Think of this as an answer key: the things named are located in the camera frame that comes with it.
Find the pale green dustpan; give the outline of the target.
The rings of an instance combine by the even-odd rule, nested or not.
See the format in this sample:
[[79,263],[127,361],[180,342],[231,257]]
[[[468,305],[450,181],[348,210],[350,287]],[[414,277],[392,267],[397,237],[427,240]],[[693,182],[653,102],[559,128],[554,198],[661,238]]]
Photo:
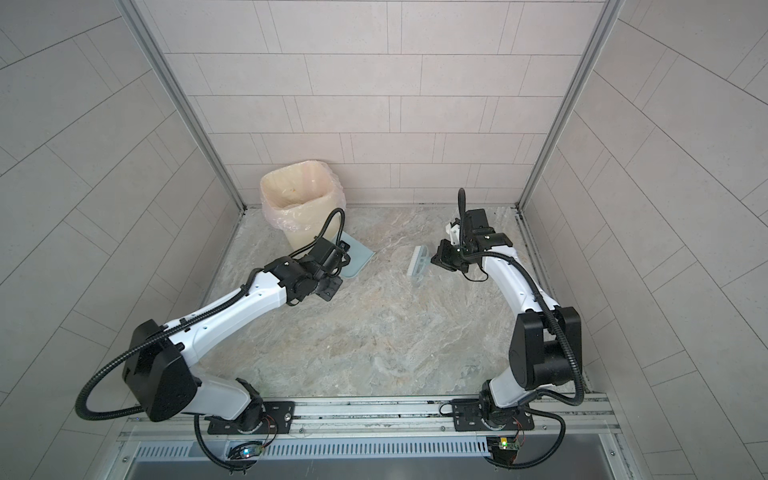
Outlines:
[[369,263],[374,252],[346,232],[342,234],[342,241],[350,246],[347,251],[350,263],[342,268],[340,276],[343,279],[351,279],[356,277]]

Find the pale green hand brush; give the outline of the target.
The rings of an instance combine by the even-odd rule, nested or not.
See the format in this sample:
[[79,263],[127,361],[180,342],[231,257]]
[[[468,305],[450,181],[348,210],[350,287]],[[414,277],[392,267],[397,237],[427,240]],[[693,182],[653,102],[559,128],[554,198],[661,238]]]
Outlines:
[[430,260],[431,254],[426,245],[415,247],[407,269],[407,277],[413,282],[420,281],[430,265]]

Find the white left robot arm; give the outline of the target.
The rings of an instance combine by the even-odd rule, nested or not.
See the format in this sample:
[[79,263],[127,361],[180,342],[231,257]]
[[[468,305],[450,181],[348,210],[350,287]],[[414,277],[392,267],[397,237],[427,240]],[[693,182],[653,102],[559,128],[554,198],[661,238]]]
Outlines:
[[[178,414],[200,415],[230,422],[241,433],[257,430],[265,420],[261,395],[247,381],[228,381],[196,374],[194,366],[213,347],[258,317],[285,305],[296,306],[309,296],[330,301],[350,262],[349,246],[338,229],[333,239],[325,233],[331,223],[345,221],[333,209],[321,231],[307,245],[255,268],[235,291],[179,319],[159,325],[154,320],[133,332],[127,351],[107,362],[82,387],[75,400],[77,416],[106,421],[144,413],[153,422]],[[95,411],[88,399],[95,387],[115,369],[138,404],[113,411]]]

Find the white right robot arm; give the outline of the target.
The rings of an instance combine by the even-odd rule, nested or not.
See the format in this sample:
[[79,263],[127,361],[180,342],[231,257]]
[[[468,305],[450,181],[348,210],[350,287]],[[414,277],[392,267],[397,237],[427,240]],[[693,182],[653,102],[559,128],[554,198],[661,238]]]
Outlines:
[[463,276],[477,266],[516,315],[508,366],[479,394],[481,421],[490,429],[504,428],[518,414],[530,414],[528,405],[543,397],[581,405],[585,385],[578,312],[546,294],[520,263],[513,242],[491,227],[486,212],[466,207],[464,189],[458,190],[458,217],[446,232],[431,263]]

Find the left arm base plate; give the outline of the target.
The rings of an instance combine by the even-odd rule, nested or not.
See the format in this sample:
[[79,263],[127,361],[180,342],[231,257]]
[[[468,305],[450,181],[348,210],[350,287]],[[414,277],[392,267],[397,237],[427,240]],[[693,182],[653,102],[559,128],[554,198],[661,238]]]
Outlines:
[[275,435],[288,434],[296,403],[293,401],[266,401],[249,405],[235,420],[207,416],[210,435]]

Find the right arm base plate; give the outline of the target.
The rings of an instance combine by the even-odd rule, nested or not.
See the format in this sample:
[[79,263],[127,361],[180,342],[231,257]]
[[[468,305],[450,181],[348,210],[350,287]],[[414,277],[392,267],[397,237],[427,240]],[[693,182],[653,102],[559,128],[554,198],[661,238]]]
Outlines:
[[520,407],[499,408],[492,400],[452,399],[448,402],[457,432],[530,431],[534,421]]

